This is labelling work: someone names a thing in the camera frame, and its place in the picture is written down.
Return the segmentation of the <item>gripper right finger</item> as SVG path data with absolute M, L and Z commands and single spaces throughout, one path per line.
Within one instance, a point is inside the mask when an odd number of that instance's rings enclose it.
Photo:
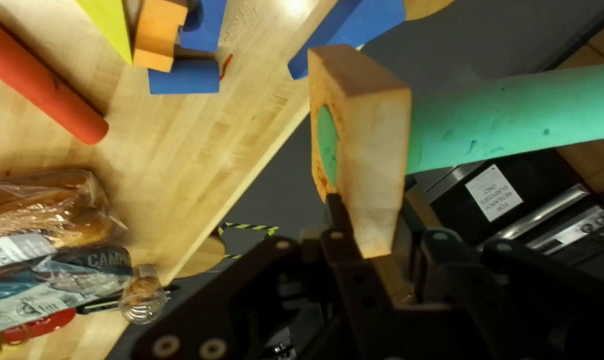
M 396 249 L 414 299 L 393 307 L 396 360 L 516 360 L 511 303 L 452 229 L 402 199 Z

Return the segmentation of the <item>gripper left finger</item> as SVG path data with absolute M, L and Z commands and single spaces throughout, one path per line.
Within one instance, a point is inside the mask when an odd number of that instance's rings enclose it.
M 333 315 L 318 337 L 318 360 L 416 360 L 402 333 L 379 273 L 353 241 L 345 206 L 335 193 L 325 197 L 328 228 L 320 252 L 330 272 Z

